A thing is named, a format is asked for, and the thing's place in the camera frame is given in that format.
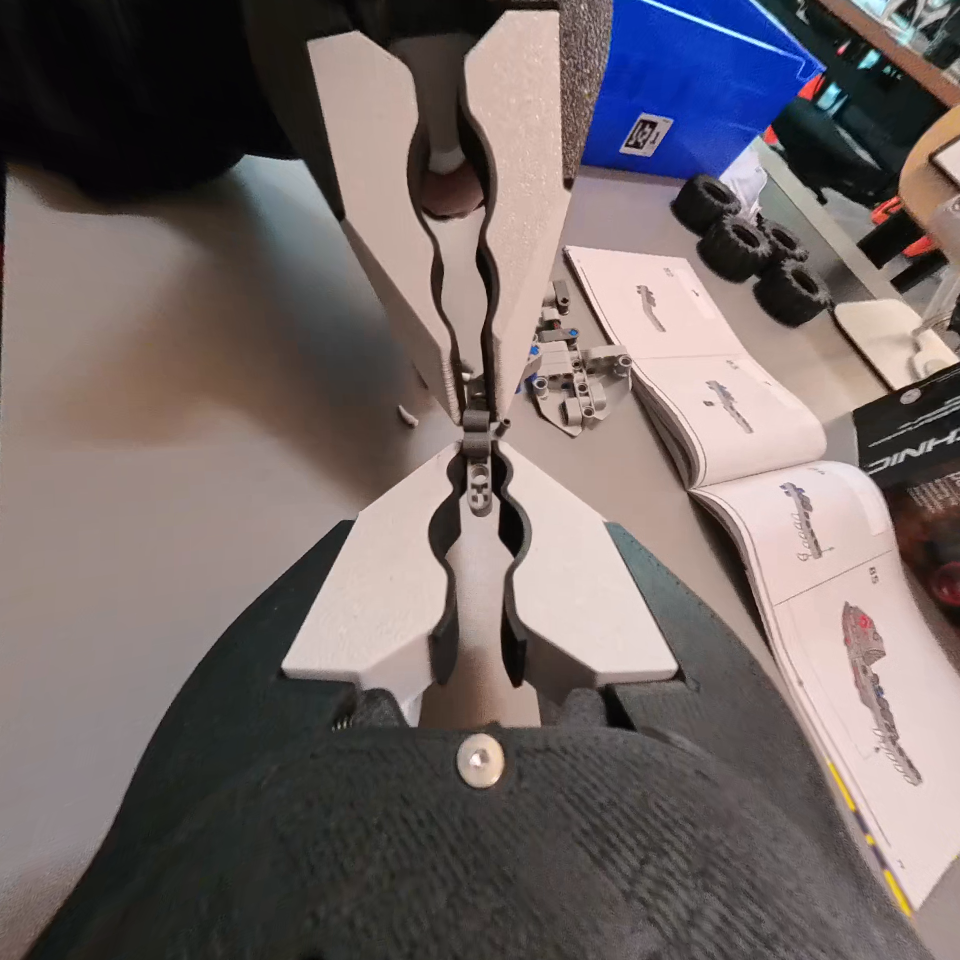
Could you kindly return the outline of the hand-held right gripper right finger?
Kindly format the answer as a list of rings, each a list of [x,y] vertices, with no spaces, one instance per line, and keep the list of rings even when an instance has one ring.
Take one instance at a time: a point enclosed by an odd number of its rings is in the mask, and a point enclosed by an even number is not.
[[[500,648],[538,725],[576,690],[672,682],[681,673],[606,518],[504,440],[493,444],[497,535],[509,555]]]

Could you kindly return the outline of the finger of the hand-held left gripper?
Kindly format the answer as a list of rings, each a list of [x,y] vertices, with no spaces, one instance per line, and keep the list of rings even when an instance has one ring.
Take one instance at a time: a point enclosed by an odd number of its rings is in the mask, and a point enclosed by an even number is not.
[[[487,406],[501,421],[524,377],[570,203],[558,9],[500,14],[465,57],[463,106],[488,171],[477,250],[489,279],[481,345]]]
[[[341,226],[426,386],[457,426],[465,406],[455,336],[434,289],[438,249],[414,206],[420,126],[414,78],[359,31],[308,41],[343,213]]]

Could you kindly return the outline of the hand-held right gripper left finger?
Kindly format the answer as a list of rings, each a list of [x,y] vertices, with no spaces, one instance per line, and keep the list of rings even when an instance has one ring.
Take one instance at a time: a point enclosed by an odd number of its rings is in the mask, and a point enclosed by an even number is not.
[[[452,676],[460,638],[451,547],[466,461],[440,450],[362,510],[282,661],[296,680],[390,692],[407,722]]]

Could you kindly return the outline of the grey bent toy beam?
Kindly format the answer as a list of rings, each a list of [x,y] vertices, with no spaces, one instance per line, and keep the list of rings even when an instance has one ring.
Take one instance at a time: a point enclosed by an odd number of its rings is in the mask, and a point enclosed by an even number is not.
[[[461,371],[464,389],[464,407],[462,413],[469,408],[486,409],[492,419],[497,419],[489,409],[486,381],[484,374],[475,371],[472,366],[466,366]],[[493,454],[486,460],[470,462],[461,453],[465,462],[465,498],[470,511],[478,518],[485,518],[493,509]]]

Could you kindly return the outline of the dark grey toy connector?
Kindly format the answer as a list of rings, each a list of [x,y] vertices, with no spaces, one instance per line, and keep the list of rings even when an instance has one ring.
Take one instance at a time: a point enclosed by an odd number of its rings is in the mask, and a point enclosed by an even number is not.
[[[487,461],[492,456],[499,421],[486,409],[468,408],[462,413],[462,456],[469,462]]]

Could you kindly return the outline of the person's left forearm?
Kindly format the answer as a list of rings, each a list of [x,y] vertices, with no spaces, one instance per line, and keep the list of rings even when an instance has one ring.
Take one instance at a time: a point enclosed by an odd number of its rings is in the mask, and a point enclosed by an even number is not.
[[[1,153],[110,203],[297,158],[234,1],[3,1]]]

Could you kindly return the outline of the grey desk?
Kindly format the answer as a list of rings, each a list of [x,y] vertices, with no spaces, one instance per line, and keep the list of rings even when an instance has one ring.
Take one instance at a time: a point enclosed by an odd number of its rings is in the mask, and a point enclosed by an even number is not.
[[[7,183],[2,958],[21,958],[210,646],[455,433],[302,164],[245,158],[116,209],[22,167]],[[829,318],[785,330],[697,269],[821,421],[882,394]],[[639,403],[580,438],[525,396],[511,409],[508,443],[629,529],[786,693],[730,541]]]

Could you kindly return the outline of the person's left hand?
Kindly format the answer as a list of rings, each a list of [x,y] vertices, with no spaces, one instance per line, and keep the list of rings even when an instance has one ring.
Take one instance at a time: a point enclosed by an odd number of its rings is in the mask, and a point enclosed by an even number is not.
[[[438,221],[462,219],[485,204],[479,176],[467,160],[445,172],[428,168],[421,180],[419,198],[424,215]]]

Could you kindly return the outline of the blue plastic bin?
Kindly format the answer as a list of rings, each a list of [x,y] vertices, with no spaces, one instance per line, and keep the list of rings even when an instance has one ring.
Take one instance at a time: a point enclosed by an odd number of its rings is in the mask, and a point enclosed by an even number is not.
[[[824,70],[751,1],[614,1],[582,165],[720,177]]]

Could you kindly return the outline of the white paper sheet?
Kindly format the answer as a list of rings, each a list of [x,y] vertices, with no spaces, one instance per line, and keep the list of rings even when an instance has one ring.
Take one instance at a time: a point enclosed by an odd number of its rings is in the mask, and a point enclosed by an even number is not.
[[[762,217],[762,192],[769,175],[755,146],[744,149],[719,180],[738,199],[741,209],[737,216],[757,225]]]

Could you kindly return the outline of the grey toy brick assembly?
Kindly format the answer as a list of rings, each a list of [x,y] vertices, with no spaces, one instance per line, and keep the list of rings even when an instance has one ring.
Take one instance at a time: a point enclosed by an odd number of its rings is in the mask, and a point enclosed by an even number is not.
[[[582,346],[569,324],[570,288],[552,280],[541,303],[522,386],[538,414],[569,437],[594,429],[632,386],[632,358],[620,343]]]

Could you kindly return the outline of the open instruction booklet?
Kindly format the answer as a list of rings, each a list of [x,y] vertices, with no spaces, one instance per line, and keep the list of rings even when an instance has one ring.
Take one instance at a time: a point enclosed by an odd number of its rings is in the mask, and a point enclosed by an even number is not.
[[[876,484],[747,352],[687,260],[564,255],[695,499],[735,544],[781,677],[901,910],[957,857],[950,665]]]

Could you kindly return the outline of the wooden shelf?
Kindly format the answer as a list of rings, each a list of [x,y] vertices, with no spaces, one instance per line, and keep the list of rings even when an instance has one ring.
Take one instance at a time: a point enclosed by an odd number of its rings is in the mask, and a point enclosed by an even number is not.
[[[958,79],[926,60],[905,41],[901,41],[881,20],[855,2],[817,1],[816,4],[842,21],[872,49],[882,54],[901,73],[909,76],[947,109],[959,105]]]

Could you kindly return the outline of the red black tool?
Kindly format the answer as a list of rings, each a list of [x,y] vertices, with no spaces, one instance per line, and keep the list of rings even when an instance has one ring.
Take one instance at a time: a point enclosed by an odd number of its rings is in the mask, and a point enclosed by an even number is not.
[[[881,227],[894,221],[895,227],[906,227],[905,208],[900,196],[882,200],[870,211],[870,222],[875,227]],[[926,255],[939,251],[939,246],[929,235],[917,235],[911,243],[905,245],[899,252],[907,260],[914,261]]]

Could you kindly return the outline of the black toy set box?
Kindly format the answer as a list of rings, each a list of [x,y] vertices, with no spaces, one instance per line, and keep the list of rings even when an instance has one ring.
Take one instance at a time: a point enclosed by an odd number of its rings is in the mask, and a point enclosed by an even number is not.
[[[860,470],[879,487],[898,552],[959,631],[959,366],[852,414]]]

